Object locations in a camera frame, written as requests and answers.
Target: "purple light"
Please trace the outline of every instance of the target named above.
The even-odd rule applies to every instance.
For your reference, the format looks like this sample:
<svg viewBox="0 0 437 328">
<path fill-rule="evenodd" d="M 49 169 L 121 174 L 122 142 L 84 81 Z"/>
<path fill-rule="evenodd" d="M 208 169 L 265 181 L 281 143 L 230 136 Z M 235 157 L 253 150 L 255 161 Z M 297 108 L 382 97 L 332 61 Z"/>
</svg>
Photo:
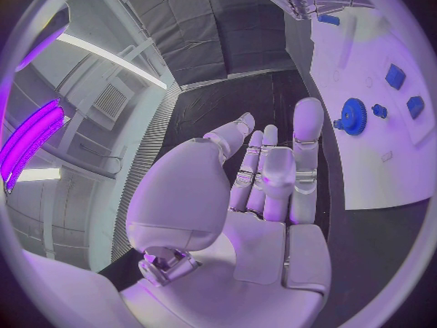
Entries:
<svg viewBox="0 0 437 328">
<path fill-rule="evenodd" d="M 15 132 L 4 144 L 3 149 L 0 151 L 0 165 L 3 164 L 4 159 L 9 154 L 13 146 L 16 145 L 16 143 L 20 140 L 21 136 L 23 136 L 32 126 L 34 126 L 35 123 L 38 122 L 38 120 L 40 120 L 44 115 L 49 113 L 52 109 L 58 107 L 59 100 L 59 98 L 56 98 L 54 101 L 51 101 L 41 107 L 37 112 L 33 113 L 28 119 L 26 119 L 25 122 L 17 128 L 17 130 L 15 130 Z"/>
<path fill-rule="evenodd" d="M 33 143 L 37 141 L 48 128 L 54 125 L 58 120 L 62 119 L 63 110 L 60 107 L 56 107 L 44 115 L 39 121 L 35 122 L 31 128 L 22 134 L 17 143 L 10 149 L 9 154 L 1 165 L 1 176 L 3 177 L 3 180 L 8 180 L 12 169 L 14 169 L 28 149 L 31 148 Z"/>
<path fill-rule="evenodd" d="M 15 71 L 20 71 L 21 69 L 25 68 L 31 61 L 33 61 L 36 56 L 38 56 L 44 49 L 52 44 L 64 31 L 66 31 L 68 26 L 62 27 L 52 35 L 48 36 L 46 39 L 44 39 L 42 42 L 40 42 L 38 45 L 35 46 L 35 48 L 27 54 L 27 56 L 24 57 L 24 59 L 21 61 L 20 65 L 15 69 Z"/>
<path fill-rule="evenodd" d="M 29 162 L 29 160 L 35 155 L 36 151 L 50 138 L 52 135 L 62 128 L 63 118 L 59 119 L 53 125 L 51 125 L 45 132 L 40 135 L 40 137 L 32 144 L 32 146 L 27 150 L 27 152 L 21 157 L 18 163 L 15 165 L 14 170 L 11 173 L 11 177 L 9 178 L 6 188 L 8 191 L 11 191 L 15 183 L 18 180 L 21 172 Z"/>
</svg>

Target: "fluorescent light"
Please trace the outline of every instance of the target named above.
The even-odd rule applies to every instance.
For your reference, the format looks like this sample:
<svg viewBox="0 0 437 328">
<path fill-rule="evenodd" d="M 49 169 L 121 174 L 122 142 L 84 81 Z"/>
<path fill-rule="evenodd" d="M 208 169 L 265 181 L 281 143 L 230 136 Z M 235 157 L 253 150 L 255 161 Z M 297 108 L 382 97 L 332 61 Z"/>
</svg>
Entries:
<svg viewBox="0 0 437 328">
<path fill-rule="evenodd" d="M 127 70 L 139 75 L 140 77 L 143 77 L 144 79 L 153 82 L 159 87 L 162 87 L 164 90 L 167 90 L 167 85 L 161 80 L 159 80 L 158 78 L 153 77 L 152 75 L 146 73 L 145 71 L 138 68 L 137 66 L 134 66 L 133 64 L 127 62 L 126 60 L 123 60 L 122 58 L 114 55 L 113 53 L 101 49 L 98 46 L 95 46 L 94 44 L 90 44 L 89 42 L 86 42 L 82 39 L 76 38 L 75 36 L 71 36 L 68 34 L 61 34 L 58 37 L 58 40 L 61 40 L 62 42 L 67 42 L 77 47 L 81 47 L 84 50 L 90 51 L 92 53 L 95 53 L 96 55 L 106 58 L 107 60 L 116 63 L 121 67 L 126 68 Z"/>
<path fill-rule="evenodd" d="M 21 172 L 17 182 L 20 181 L 41 181 L 41 180 L 58 180 L 60 179 L 59 168 L 48 169 L 25 169 Z"/>
</svg>

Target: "white panel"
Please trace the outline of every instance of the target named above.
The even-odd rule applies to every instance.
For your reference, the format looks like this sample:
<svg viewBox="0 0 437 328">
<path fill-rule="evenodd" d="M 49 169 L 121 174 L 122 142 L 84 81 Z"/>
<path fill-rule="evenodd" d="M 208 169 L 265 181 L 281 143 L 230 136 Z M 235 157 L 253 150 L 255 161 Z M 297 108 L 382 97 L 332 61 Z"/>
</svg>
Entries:
<svg viewBox="0 0 437 328">
<path fill-rule="evenodd" d="M 315 51 L 311 75 L 331 124 L 341 117 L 348 98 L 359 98 L 366 106 L 368 122 L 362 134 L 349 136 L 334 129 L 342 160 L 346 209 L 387 208 L 429 198 L 435 184 L 436 135 L 427 133 L 435 120 L 420 72 L 378 11 L 353 8 L 335 15 L 340 17 L 339 27 L 312 22 Z M 348 28 L 349 19 L 356 19 L 353 33 Z M 352 47 L 348 47 L 350 38 Z M 337 53 L 344 57 L 334 57 Z M 400 91 L 385 81 L 391 61 L 406 72 Z M 411 120 L 406 102 L 419 94 L 429 111 L 425 110 L 420 120 Z M 387 108 L 387 119 L 373 115 L 375 104 Z"/>
</svg>

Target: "air vent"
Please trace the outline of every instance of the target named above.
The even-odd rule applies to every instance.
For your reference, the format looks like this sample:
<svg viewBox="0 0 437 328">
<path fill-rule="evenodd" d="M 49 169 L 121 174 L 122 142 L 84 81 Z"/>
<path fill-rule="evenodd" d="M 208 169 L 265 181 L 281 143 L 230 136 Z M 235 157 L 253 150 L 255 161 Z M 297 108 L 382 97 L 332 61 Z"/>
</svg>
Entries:
<svg viewBox="0 0 437 328">
<path fill-rule="evenodd" d="M 120 112 L 125 107 L 126 101 L 127 97 L 109 84 L 95 100 L 94 107 L 111 119 L 117 120 Z"/>
</svg>

